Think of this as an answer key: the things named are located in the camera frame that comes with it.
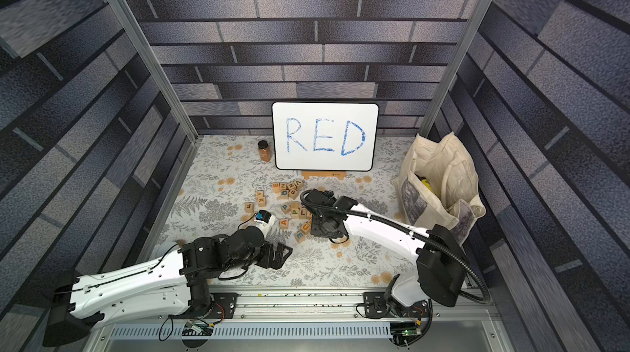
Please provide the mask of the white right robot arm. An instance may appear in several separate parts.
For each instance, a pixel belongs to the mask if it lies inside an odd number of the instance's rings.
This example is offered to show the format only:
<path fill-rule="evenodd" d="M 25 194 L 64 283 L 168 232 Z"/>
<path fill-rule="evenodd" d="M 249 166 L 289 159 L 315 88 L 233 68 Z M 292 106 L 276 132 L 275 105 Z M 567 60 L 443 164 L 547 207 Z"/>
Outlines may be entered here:
<path fill-rule="evenodd" d="M 358 201 L 341 196 L 328 197 L 314 190 L 300 199 L 313 214 L 314 230 L 329 240 L 360 237 L 397 253 L 415 265 L 388 287 L 388 296 L 409 308 L 431 299 L 454 307 L 462 296 L 469 270 L 464 251 L 445 227 L 412 227 L 374 212 Z"/>

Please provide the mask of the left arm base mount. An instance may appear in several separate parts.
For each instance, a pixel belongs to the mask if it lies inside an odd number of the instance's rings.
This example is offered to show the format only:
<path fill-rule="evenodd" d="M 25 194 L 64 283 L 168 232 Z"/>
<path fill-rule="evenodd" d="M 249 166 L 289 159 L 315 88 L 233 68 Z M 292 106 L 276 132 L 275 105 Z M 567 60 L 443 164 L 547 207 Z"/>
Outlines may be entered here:
<path fill-rule="evenodd" d="M 209 301 L 188 307 L 182 314 L 170 315 L 170 319 L 233 319 L 237 293 L 214 293 Z"/>

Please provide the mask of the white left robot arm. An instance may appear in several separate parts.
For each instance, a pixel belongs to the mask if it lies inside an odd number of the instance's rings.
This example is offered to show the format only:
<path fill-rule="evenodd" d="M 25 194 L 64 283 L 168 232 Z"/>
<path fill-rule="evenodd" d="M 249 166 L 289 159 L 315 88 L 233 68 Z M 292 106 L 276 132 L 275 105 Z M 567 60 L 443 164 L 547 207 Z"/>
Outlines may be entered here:
<path fill-rule="evenodd" d="M 247 227 L 232 235 L 173 245 L 160 258 L 117 271 L 63 273 L 52 296 L 43 345 L 68 345 L 96 328 L 125 320 L 203 319 L 227 308 L 210 292 L 209 280 L 222 281 L 234 268 L 247 273 L 253 265 L 278 270 L 292 251 L 266 241 L 258 228 Z"/>

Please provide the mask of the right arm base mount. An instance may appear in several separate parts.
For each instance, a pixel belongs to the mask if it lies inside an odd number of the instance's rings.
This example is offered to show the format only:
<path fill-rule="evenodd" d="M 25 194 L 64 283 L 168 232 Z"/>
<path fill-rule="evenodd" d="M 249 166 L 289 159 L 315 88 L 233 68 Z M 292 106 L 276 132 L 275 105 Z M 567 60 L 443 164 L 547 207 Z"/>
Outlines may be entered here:
<path fill-rule="evenodd" d="M 384 292 L 364 292 L 363 302 L 356 306 L 358 314 L 366 319 L 428 319 L 431 308 L 427 300 L 421 300 L 410 307 L 403 306 Z"/>

